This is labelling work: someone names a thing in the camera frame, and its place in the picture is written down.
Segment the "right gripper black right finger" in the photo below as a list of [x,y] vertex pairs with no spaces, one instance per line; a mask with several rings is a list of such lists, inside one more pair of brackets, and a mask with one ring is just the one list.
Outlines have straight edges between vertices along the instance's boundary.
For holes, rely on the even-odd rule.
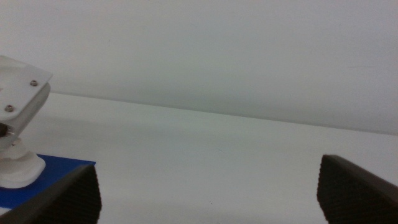
[[337,155],[322,156],[317,200],[328,223],[397,224],[397,186]]

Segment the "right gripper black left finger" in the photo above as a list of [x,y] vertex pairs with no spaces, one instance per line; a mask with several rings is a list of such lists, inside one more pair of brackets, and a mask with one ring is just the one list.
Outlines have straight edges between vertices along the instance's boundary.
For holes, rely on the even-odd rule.
[[96,169],[83,165],[1,215],[1,224],[97,224],[101,209]]

